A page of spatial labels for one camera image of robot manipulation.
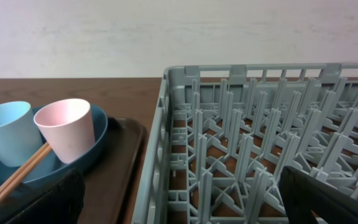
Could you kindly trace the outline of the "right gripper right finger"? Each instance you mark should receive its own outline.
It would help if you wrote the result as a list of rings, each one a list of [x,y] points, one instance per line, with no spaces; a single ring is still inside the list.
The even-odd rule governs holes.
[[[292,166],[283,168],[278,188],[290,224],[315,224],[314,214],[327,223],[358,223],[357,200]]]

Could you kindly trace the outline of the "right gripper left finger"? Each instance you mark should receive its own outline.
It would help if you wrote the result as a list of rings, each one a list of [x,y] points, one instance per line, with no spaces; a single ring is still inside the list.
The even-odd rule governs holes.
[[[76,223],[83,209],[85,181],[76,169],[14,201],[6,223]]]

